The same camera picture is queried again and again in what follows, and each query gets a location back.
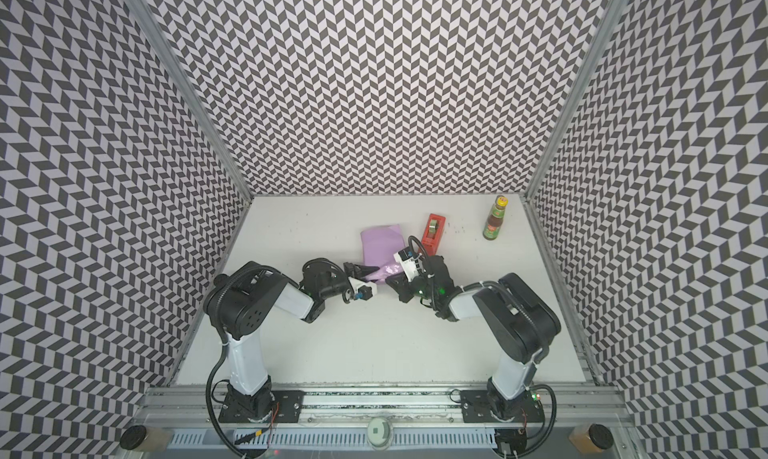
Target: side wall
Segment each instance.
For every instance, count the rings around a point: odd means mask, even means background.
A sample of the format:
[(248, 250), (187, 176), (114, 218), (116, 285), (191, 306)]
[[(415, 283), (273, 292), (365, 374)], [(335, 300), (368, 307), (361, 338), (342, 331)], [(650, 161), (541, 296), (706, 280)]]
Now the side wall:
[(0, 0), (0, 56), (0, 448), (105, 454), (244, 200), (121, 0)]
[(147, 0), (255, 194), (525, 190), (608, 0)]
[(631, 0), (534, 196), (656, 457), (768, 457), (767, 37), (766, 0)]

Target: black mounting plate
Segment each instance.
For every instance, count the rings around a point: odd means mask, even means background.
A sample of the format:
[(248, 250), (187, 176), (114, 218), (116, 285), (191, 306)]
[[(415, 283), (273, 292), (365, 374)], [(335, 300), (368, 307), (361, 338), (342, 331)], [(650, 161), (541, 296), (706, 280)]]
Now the black mounting plate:
[[(275, 401), (279, 405), (275, 424), (295, 424), (299, 422), (302, 403), (304, 401), (304, 391), (272, 391)], [(227, 397), (224, 399), (224, 406), (219, 413), (219, 423), (222, 424), (253, 424), (248, 421), (248, 417), (243, 414), (236, 402), (229, 402)]]
[(544, 422), (544, 409), (542, 403), (535, 401), (531, 394), (524, 393), (520, 402), (520, 408), (514, 413), (511, 421), (500, 421), (491, 414), (491, 405), (488, 403), (488, 391), (485, 389), (472, 389), (460, 391), (462, 399), (462, 416), (467, 424), (479, 422), (498, 422), (506, 424), (507, 422), (515, 424), (529, 424)]

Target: white table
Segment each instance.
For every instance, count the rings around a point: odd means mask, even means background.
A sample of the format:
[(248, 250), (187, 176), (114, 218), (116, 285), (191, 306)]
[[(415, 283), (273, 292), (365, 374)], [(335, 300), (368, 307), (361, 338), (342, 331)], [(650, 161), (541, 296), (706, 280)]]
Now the white table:
[[(362, 263), (360, 232), (400, 224), (422, 237), (430, 213), (447, 217), (438, 254), (456, 285), (517, 273), (558, 315), (562, 332), (541, 364), (539, 382), (584, 381), (544, 262), (519, 197), (510, 198), (495, 241), (482, 237), (494, 195), (390, 195), (255, 198), (225, 272), (254, 260), (296, 281), (309, 259)], [(486, 381), (502, 353), (483, 318), (437, 319), (414, 298), (398, 301), (389, 286), (369, 301), (326, 302), (312, 324), (273, 309), (260, 328), (264, 361), (276, 383), (460, 383)], [(204, 318), (175, 384), (203, 384), (220, 353)], [(229, 376), (226, 364), (216, 379)]]

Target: patterned wall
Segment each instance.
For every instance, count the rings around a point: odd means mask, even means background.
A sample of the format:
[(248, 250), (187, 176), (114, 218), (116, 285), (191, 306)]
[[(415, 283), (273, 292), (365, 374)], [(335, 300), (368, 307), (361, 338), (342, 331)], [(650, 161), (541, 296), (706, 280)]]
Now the patterned wall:
[(0, 4), (0, 456), (105, 454), (244, 202), (121, 0)]
[(256, 194), (522, 191), (608, 0), (147, 0)]
[(766, 10), (631, 0), (535, 198), (656, 457), (768, 457)]

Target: sauce bottle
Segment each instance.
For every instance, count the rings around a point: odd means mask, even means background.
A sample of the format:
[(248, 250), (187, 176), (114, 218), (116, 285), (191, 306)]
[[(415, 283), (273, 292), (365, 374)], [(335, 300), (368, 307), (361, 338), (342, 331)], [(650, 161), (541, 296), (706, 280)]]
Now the sauce bottle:
[(507, 208), (507, 202), (507, 198), (503, 195), (496, 196), (496, 201), (493, 203), (493, 207), (491, 207), (491, 213), (488, 214), (488, 219), (485, 221), (485, 229), (482, 232), (482, 236), (489, 241), (498, 237), (498, 230), (504, 222), (504, 210)]

